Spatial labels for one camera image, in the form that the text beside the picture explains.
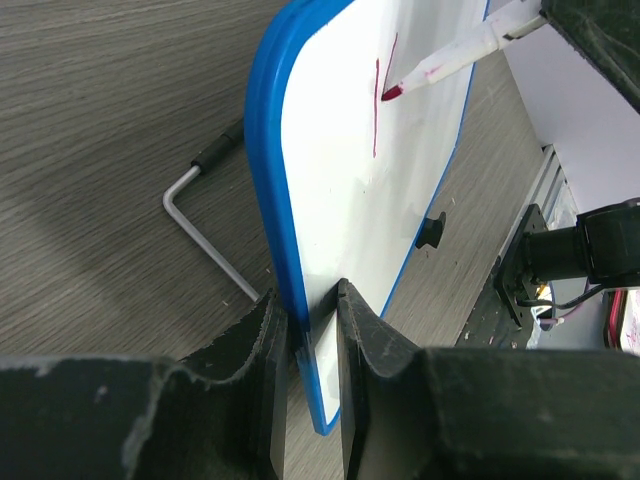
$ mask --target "red object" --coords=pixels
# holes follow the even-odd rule
[[[611,314],[609,315],[609,342],[611,347],[619,348],[617,326],[618,326],[618,314],[620,306],[622,305],[622,291],[616,290],[613,296],[613,305],[611,306]]]
[[[376,59],[376,91],[373,95],[373,158],[376,158],[378,143],[378,82],[380,80],[380,59]]]
[[[390,88],[382,94],[382,101],[388,102],[389,100],[393,100],[400,95],[402,95],[402,89],[398,85],[396,85],[395,87]]]

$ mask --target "wire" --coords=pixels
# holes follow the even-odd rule
[[[589,288],[591,288],[591,283],[589,283],[589,279],[587,279],[587,281],[584,284],[584,289],[582,290],[582,293],[586,293],[589,290]],[[551,298],[555,301],[556,294],[553,289],[553,282],[549,283],[549,289],[551,290]],[[547,329],[551,329],[555,325],[560,325],[564,323],[566,320],[569,320],[570,317],[575,316],[576,313],[582,310],[585,304],[586,302],[582,302],[577,307],[573,308],[572,310],[569,310],[567,313],[564,313],[562,315],[558,315],[557,314],[558,309],[556,307],[552,307],[551,318],[538,317],[538,322],[540,323],[541,327],[547,327]]]
[[[547,305],[549,307],[554,307],[558,310],[569,310],[570,308],[580,305],[585,300],[593,297],[594,295],[600,293],[603,290],[604,290],[604,286],[598,285],[567,303],[555,303],[551,300],[518,300],[518,305],[520,305],[521,307],[539,307],[542,305]]]

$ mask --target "black rubber grip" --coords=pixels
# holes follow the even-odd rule
[[[244,119],[241,118],[222,135],[202,150],[196,158],[191,161],[192,167],[200,168],[200,175],[213,170],[222,160],[224,160],[237,146],[244,141]]]

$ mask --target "red ink mark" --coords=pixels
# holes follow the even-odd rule
[[[393,40],[393,47],[391,47],[391,56],[389,57],[389,65],[387,65],[387,73],[384,76],[384,83],[382,84],[383,90],[387,89],[387,79],[389,78],[389,70],[391,70],[391,62],[393,61],[393,53],[396,51],[396,44],[398,43],[398,34]]]
[[[424,76],[428,77],[430,75],[433,75],[434,73],[436,73],[438,70],[440,70],[442,68],[442,65],[438,65],[437,67],[432,68],[431,70],[429,70],[428,72],[425,72]]]
[[[393,88],[390,88],[382,95],[382,101],[388,102],[389,100],[393,100],[396,97],[399,97],[402,94],[402,88],[396,85]]]
[[[616,335],[616,326],[618,322],[618,310],[620,309],[620,304],[622,303],[622,292],[617,291],[613,297],[613,305],[611,307],[611,314],[609,317],[609,340],[611,342],[611,346],[618,346],[618,338]]]
[[[376,91],[373,95],[373,158],[376,158],[378,143],[378,81],[380,80],[380,59],[376,58]]]

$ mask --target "black knob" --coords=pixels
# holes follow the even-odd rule
[[[420,235],[418,235],[418,239],[416,240],[416,248],[422,248],[427,244],[433,248],[438,248],[446,221],[447,214],[445,212],[442,212],[437,220],[425,218],[422,224],[422,230],[420,230]]]

